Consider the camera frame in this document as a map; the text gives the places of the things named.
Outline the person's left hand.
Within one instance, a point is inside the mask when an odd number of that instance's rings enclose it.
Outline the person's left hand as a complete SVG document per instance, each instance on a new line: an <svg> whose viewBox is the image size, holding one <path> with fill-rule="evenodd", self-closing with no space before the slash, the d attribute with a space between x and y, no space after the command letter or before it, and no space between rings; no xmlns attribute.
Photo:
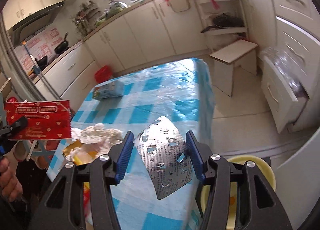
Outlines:
<svg viewBox="0 0 320 230"><path fill-rule="evenodd" d="M20 201L23 189L6 157L1 159L1 194L9 202Z"/></svg>

